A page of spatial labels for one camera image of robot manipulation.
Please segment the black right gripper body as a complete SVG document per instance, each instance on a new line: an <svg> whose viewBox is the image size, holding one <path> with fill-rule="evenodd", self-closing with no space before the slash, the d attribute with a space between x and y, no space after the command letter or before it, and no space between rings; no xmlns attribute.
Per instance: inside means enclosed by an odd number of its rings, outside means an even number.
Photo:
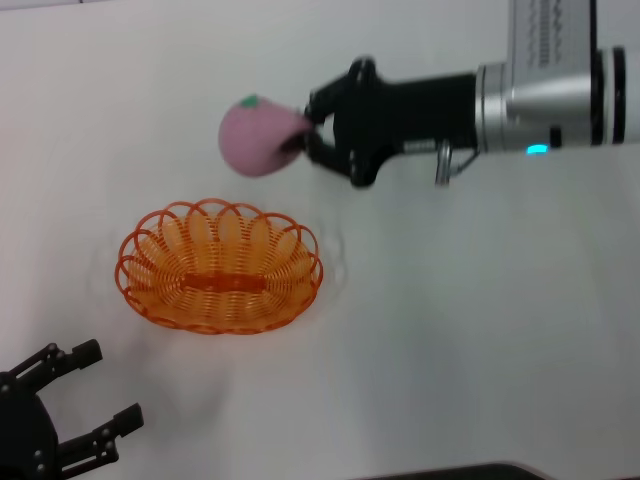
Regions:
<svg viewBox="0 0 640 480"><path fill-rule="evenodd" d="M356 81L335 104L332 168L353 186L371 186L399 155L447 142L475 149L476 75L388 83L376 74Z"/></svg>

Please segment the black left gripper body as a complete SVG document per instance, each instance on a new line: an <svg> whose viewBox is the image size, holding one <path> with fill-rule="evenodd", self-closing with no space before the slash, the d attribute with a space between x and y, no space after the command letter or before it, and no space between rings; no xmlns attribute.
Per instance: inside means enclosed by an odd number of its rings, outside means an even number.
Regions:
<svg viewBox="0 0 640 480"><path fill-rule="evenodd" d="M58 437L36 393L1 373L1 478L58 479Z"/></svg>

